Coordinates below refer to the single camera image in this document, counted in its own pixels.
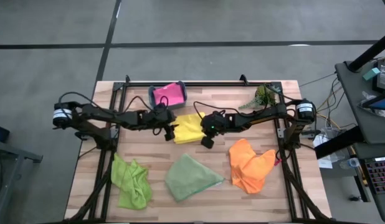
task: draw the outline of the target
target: green towel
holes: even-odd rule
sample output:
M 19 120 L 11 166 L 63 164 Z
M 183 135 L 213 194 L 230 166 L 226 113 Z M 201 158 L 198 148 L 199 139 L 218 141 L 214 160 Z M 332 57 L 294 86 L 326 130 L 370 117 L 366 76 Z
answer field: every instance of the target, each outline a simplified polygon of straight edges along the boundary
M 152 191 L 147 181 L 148 169 L 135 160 L 128 165 L 118 154 L 112 163 L 111 181 L 120 188 L 118 206 L 139 210 L 147 207 Z
M 174 162 L 165 177 L 166 186 L 174 199 L 180 202 L 210 186 L 222 183 L 224 178 L 187 154 Z

